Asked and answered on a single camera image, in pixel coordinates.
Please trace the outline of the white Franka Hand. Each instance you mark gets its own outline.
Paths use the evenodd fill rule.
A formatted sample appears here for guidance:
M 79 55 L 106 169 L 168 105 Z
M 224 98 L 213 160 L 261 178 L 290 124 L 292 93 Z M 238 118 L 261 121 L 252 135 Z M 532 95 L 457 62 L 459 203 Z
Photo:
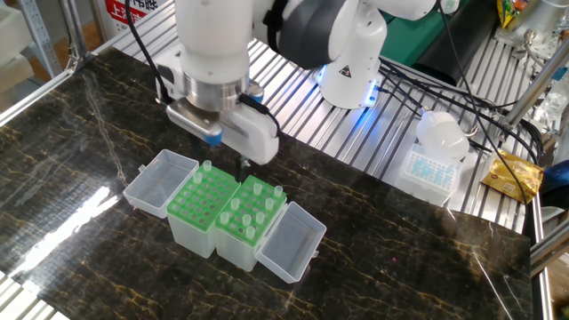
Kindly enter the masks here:
M 241 156 L 235 161 L 237 182 L 244 182 L 251 164 L 270 162 L 279 147 L 277 128 L 268 115 L 243 102 L 250 92 L 247 74 L 231 82 L 198 80 L 182 67 L 185 48 L 174 46 L 159 54 L 156 66 L 168 94 L 168 118 L 196 137 L 190 138 L 191 155 L 201 161 L 202 140 L 210 145 L 224 144 Z

